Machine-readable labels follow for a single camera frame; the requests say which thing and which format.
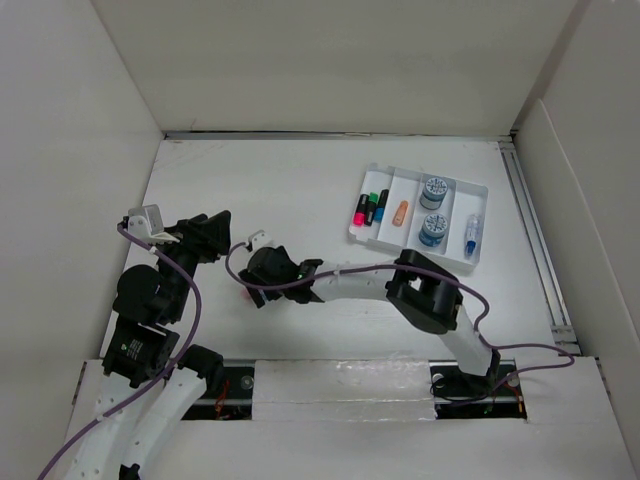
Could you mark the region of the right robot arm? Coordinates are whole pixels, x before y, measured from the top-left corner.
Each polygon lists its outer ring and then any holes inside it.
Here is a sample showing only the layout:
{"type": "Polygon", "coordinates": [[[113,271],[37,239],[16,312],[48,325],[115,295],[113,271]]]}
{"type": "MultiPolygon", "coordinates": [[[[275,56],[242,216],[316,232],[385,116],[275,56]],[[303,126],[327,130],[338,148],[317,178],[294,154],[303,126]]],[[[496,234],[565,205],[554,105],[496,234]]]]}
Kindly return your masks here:
{"type": "Polygon", "coordinates": [[[489,393],[499,379],[500,354],[480,339],[463,305],[463,286],[444,268],[415,250],[375,265],[332,264],[307,259],[296,264],[282,246],[256,250],[235,274],[254,304],[286,298],[297,304],[336,300],[390,303],[417,330],[435,335],[453,354],[458,373],[448,380],[464,396],[489,393]]]}

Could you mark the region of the blue cap black highlighter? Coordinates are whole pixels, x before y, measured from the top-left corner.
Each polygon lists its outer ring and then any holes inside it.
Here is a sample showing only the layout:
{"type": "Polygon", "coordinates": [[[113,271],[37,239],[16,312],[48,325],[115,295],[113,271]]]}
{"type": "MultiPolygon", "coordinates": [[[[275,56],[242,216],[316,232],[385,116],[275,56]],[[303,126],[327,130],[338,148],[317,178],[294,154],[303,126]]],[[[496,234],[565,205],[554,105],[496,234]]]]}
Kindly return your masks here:
{"type": "Polygon", "coordinates": [[[374,217],[373,217],[373,220],[376,223],[381,223],[382,222],[382,219],[383,219],[383,216],[384,216],[384,211],[385,211],[385,208],[386,208],[386,203],[387,203],[387,200],[388,200],[388,196],[389,196],[389,190],[388,189],[383,189],[380,192],[380,195],[379,195],[379,198],[378,198],[378,202],[377,202],[377,205],[376,205],[376,209],[375,209],[375,212],[374,212],[374,217]]]}

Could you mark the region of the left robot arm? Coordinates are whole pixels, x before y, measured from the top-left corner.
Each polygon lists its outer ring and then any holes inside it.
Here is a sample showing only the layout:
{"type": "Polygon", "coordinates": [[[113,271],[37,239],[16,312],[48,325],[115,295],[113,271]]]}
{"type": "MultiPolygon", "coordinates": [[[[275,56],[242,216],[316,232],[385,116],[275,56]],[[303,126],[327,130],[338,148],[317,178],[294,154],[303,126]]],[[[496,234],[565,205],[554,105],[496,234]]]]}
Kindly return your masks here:
{"type": "Polygon", "coordinates": [[[202,302],[196,269],[228,254],[230,224],[224,210],[165,227],[156,205],[133,208],[119,223],[119,233],[157,262],[135,265],[118,280],[95,417],[75,436],[79,448],[66,478],[144,478],[194,402],[222,387],[222,356],[170,327],[190,296],[202,302]]]}

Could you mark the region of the blue slime jar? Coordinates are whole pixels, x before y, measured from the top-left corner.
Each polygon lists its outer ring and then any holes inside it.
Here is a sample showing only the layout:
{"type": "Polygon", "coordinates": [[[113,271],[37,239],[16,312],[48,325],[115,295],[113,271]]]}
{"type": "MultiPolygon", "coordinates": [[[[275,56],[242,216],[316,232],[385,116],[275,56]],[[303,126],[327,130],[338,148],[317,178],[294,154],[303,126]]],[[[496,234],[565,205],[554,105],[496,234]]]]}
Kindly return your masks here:
{"type": "Polygon", "coordinates": [[[419,231],[419,241],[427,247],[437,247],[446,236],[448,228],[449,222],[446,216],[439,213],[428,214],[419,231]]]}
{"type": "Polygon", "coordinates": [[[419,203],[428,210],[437,210],[442,205],[447,193],[447,182],[437,176],[432,176],[426,179],[419,203]]]}

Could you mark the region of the green cap black highlighter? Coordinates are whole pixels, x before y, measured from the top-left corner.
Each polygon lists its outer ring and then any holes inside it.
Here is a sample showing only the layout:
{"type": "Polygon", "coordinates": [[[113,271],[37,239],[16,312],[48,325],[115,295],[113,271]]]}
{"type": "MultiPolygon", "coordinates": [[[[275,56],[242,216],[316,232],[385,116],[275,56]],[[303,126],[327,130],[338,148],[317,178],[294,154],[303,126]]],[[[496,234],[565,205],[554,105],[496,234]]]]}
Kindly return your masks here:
{"type": "Polygon", "coordinates": [[[364,224],[366,226],[371,226],[373,224],[375,212],[377,209],[378,199],[379,199],[379,196],[375,192],[371,192],[368,195],[366,208],[365,208],[365,218],[364,218],[364,224]]]}

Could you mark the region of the clear glue stick blue cap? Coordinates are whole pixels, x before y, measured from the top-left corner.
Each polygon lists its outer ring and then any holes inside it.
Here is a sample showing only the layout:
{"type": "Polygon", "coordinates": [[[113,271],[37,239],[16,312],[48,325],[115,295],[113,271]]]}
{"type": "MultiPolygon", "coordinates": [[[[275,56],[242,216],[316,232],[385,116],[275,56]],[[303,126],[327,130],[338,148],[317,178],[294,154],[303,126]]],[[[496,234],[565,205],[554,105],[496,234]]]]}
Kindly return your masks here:
{"type": "Polygon", "coordinates": [[[467,221],[465,230],[465,256],[471,257],[479,243],[481,232],[481,217],[471,215],[467,221]]]}

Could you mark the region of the pink cap black highlighter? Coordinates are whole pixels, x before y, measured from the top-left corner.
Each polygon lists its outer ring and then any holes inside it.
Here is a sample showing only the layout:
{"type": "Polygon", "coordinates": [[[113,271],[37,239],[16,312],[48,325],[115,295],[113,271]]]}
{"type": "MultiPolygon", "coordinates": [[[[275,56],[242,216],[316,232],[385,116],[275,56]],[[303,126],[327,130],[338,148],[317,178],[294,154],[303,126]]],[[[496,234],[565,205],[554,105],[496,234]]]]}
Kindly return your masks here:
{"type": "Polygon", "coordinates": [[[359,199],[355,208],[355,212],[352,218],[352,224],[356,227],[361,227],[365,223],[368,200],[369,200],[369,196],[367,194],[361,194],[359,196],[359,199]]]}

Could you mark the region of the orange translucent eraser case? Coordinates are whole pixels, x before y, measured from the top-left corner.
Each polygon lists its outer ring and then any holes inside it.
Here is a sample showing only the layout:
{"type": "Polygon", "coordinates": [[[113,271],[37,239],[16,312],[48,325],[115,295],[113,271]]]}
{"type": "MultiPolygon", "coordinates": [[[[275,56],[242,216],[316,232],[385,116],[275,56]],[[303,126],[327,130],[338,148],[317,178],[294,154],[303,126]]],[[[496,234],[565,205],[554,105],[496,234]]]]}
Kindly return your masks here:
{"type": "Polygon", "coordinates": [[[407,200],[402,200],[392,218],[393,226],[401,227],[403,225],[408,209],[409,202],[407,200]]]}

